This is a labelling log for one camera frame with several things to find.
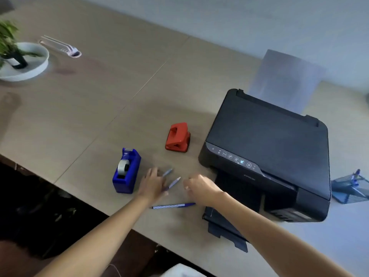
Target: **wooden table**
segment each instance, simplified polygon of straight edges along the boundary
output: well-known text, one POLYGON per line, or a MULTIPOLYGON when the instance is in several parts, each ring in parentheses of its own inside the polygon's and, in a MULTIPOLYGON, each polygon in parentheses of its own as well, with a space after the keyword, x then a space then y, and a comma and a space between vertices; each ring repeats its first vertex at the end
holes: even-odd
MULTIPOLYGON (((47 73, 2 84, 0 94, 14 102, 2 100, 0 154, 108 215, 132 198, 116 193, 111 182, 123 147, 142 156, 139 178, 157 165, 174 167, 171 178, 196 171, 214 179, 198 163, 200 148, 227 90, 247 90, 260 60, 78 0, 38 2, 4 17, 20 23, 24 40, 46 34, 83 55, 52 52, 47 73), (170 125, 182 121, 191 132, 188 152, 165 150, 170 125)), ((357 168, 369 174, 369 110, 362 94, 321 83, 306 114, 328 126, 332 178, 357 168), (358 126, 361 133, 353 134, 358 126)), ((178 184, 160 203, 185 200, 178 184)), ((368 207, 332 201, 322 223, 279 223, 364 276, 368 207)), ((134 229, 214 275, 275 276, 251 245, 246 254, 207 233, 203 211, 148 210, 134 229)))

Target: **person's left arm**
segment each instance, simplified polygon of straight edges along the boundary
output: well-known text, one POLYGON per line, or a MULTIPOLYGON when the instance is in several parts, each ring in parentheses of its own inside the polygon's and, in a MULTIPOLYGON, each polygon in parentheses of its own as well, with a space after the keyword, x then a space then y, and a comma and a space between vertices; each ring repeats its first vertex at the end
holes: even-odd
POLYGON ((149 169, 137 195, 55 258, 35 277, 99 277, 119 249, 140 215, 163 194, 164 179, 158 169, 149 169))

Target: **white tray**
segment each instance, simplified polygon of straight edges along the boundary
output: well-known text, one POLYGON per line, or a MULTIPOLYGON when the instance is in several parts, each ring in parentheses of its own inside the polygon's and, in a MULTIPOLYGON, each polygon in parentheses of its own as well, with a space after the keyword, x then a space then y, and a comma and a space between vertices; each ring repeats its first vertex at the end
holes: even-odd
POLYGON ((4 62, 4 65, 0 69, 0 80, 6 80, 8 82, 18 82, 21 80, 28 80, 41 74, 49 64, 49 51, 44 46, 38 43, 17 43, 18 47, 23 51, 35 52, 41 57, 33 57, 26 55, 24 59, 27 61, 28 66, 24 69, 14 69, 10 64, 4 62))

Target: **red hole punch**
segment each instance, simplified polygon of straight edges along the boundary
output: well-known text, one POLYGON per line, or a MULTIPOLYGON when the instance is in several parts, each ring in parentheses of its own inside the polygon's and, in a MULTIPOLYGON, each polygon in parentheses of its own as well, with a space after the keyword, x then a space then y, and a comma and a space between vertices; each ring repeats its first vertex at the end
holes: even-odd
POLYGON ((170 151, 187 152, 191 134, 188 132, 187 123, 176 123, 170 127, 165 148, 170 151))

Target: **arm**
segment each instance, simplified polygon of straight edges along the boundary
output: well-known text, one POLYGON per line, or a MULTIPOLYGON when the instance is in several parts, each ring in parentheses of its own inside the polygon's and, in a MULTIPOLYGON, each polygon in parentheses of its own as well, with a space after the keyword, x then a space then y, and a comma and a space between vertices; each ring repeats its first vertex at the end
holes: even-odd
POLYGON ((207 177, 195 175, 184 181, 184 187, 196 203, 215 208, 229 220, 279 276, 352 277, 309 244, 221 191, 207 177))
POLYGON ((65 250, 36 277, 101 276, 143 211, 164 194, 164 179, 157 174, 157 168, 149 169, 134 199, 65 250))

